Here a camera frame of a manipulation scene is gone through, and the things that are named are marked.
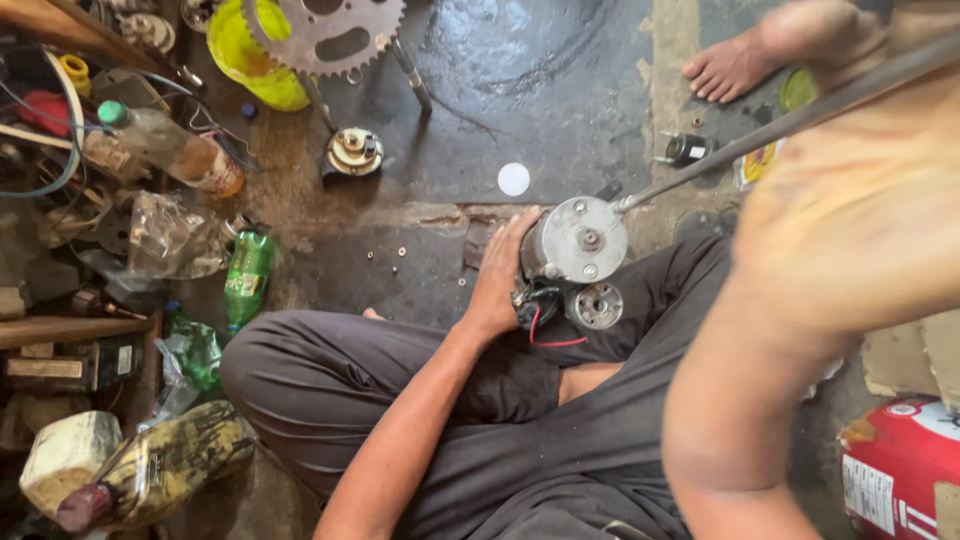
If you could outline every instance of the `green lid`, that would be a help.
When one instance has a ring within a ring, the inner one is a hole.
[[[817,83],[813,80],[813,73],[801,67],[794,69],[783,85],[780,86],[780,110],[792,112],[806,106],[817,99]]]
[[[105,101],[97,109],[100,122],[114,128],[122,128],[127,124],[129,111],[127,106],[119,101]]]

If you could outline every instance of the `concrete floor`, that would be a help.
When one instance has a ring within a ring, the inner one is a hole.
[[[378,132],[388,153],[378,176],[338,183],[319,180],[316,156],[327,135],[310,109],[261,108],[256,122],[245,125],[235,112],[250,99],[246,90],[198,60],[209,95],[218,96],[208,99],[214,112],[228,117],[235,131],[251,133],[263,169],[222,209],[241,209],[273,227],[279,249],[267,309],[374,307],[397,320],[449,328],[466,308],[475,278],[461,264],[471,218],[507,218],[525,204],[559,203],[611,180],[625,185],[624,194],[663,182],[670,169],[649,165],[661,151],[659,131],[691,133],[691,121],[702,118],[699,133],[728,141],[779,115],[784,73],[723,108],[692,99],[679,75],[690,55],[746,30],[777,3],[411,2],[402,34],[443,103],[421,123],[393,59],[381,60],[359,89],[326,85],[333,114]],[[498,74],[497,47],[503,46],[507,73]],[[517,200],[496,188],[496,171],[514,160],[533,175],[530,191]],[[626,216],[628,259],[668,245],[686,213],[737,208],[743,196],[730,173],[661,195]],[[397,255],[399,247],[406,257]],[[457,285],[462,277],[465,287]],[[187,282],[178,291],[188,311],[220,329],[219,295],[209,291],[222,290],[222,280]],[[831,540],[854,538],[834,437],[874,402],[853,359],[803,405],[794,428],[791,484]],[[308,538],[319,515],[313,504],[259,455],[247,475],[210,486],[185,508],[177,521],[191,526],[174,537]]]

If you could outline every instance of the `white disc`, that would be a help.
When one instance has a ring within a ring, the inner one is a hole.
[[[511,197],[522,195],[530,186],[530,171],[519,163],[507,163],[496,175],[496,183]]]

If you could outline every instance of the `sprocket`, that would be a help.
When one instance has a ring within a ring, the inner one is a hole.
[[[274,41],[267,36],[257,13],[257,0],[242,0],[247,29],[271,58],[298,73],[317,77],[346,77],[350,71],[376,60],[396,37],[406,10],[404,0],[345,0],[337,11],[320,15],[311,12],[303,0],[276,2],[290,24],[289,37]],[[370,35],[370,42],[363,49],[334,61],[318,58],[318,43],[354,28],[362,28]]]

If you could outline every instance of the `red wire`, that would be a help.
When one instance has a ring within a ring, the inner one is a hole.
[[[566,347],[567,345],[576,345],[578,343],[586,343],[587,337],[581,337],[580,339],[574,339],[573,341],[554,341],[552,343],[537,343],[534,341],[534,329],[537,327],[537,320],[540,319],[540,306],[537,306],[537,312],[534,313],[534,324],[530,325],[530,343],[538,347]]]

